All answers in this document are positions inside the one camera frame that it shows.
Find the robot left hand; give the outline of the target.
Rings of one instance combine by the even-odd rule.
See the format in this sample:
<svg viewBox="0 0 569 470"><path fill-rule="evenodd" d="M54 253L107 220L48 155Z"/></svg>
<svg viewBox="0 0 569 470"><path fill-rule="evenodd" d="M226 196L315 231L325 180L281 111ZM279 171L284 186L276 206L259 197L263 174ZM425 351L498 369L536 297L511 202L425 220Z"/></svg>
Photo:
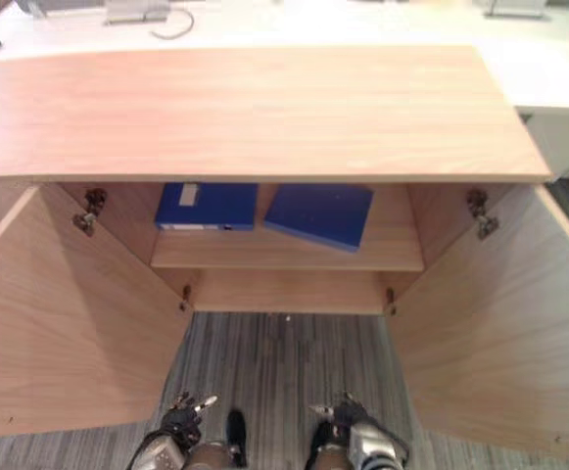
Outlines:
<svg viewBox="0 0 569 470"><path fill-rule="evenodd" d="M189 392L182 392L163 416L161 430L169 433L182 449L190 449L201 439L202 414L217 400L217 395L196 399Z"/></svg>

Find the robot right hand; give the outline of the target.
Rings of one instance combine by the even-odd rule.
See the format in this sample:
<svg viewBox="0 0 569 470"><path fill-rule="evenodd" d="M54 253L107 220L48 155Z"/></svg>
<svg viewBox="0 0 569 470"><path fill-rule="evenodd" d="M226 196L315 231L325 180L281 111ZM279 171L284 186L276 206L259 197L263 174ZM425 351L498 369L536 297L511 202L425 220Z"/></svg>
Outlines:
<svg viewBox="0 0 569 470"><path fill-rule="evenodd" d="M311 404L308 409L331 425L334 437L346 437L357 422L368 417L366 408L348 391L334 404Z"/></svg>

